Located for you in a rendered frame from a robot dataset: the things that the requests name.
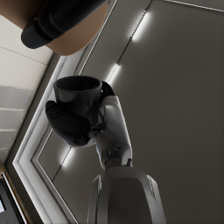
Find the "black robot body part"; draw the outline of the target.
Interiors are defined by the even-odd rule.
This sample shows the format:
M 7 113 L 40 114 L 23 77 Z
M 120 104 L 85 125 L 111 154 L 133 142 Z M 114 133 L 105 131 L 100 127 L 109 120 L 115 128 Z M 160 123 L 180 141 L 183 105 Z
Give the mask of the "black robot body part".
M 78 25 L 108 0 L 46 0 L 21 34 L 25 46 L 36 49 Z

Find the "dark framed window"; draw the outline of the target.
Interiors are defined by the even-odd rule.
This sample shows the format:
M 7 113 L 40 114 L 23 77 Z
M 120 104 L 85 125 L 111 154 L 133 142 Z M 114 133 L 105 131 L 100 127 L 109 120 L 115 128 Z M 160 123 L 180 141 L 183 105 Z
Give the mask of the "dark framed window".
M 0 166 L 0 224 L 32 224 L 24 202 L 4 166 Z

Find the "dark grey cup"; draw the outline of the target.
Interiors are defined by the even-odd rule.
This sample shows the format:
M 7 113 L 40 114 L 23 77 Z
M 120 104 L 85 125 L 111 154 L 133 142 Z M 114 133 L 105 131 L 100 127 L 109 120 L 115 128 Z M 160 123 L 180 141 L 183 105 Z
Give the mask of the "dark grey cup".
M 92 124 L 98 123 L 102 94 L 100 80 L 90 76 L 67 76 L 55 81 L 53 87 L 61 108 L 87 118 Z

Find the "white ceiling strip light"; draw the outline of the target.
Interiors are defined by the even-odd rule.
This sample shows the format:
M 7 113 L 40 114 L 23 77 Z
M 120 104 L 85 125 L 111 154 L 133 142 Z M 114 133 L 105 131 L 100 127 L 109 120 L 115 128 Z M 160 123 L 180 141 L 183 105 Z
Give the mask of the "white ceiling strip light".
M 114 64 L 113 67 L 111 68 L 111 70 L 108 74 L 108 77 L 107 77 L 107 83 L 109 85 L 112 85 L 113 82 L 115 81 L 116 76 L 119 73 L 120 68 L 121 68 L 121 66 L 118 63 Z
M 74 148 L 70 147 L 63 160 L 60 163 L 60 166 L 66 169 L 74 159 Z
M 145 10 L 143 12 L 143 15 L 138 20 L 136 27 L 131 33 L 129 39 L 135 42 L 139 41 L 143 36 L 144 31 L 146 30 L 150 20 L 151 20 L 151 14 L 147 10 Z

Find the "brown rounded panel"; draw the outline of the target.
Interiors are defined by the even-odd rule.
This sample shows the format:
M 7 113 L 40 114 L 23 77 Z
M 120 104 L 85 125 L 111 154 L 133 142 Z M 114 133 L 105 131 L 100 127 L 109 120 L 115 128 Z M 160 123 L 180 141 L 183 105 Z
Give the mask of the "brown rounded panel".
M 23 29 L 35 17 L 46 0 L 0 0 L 0 15 Z M 61 56 L 77 53 L 86 47 L 102 28 L 109 0 L 98 10 L 62 36 L 45 45 Z

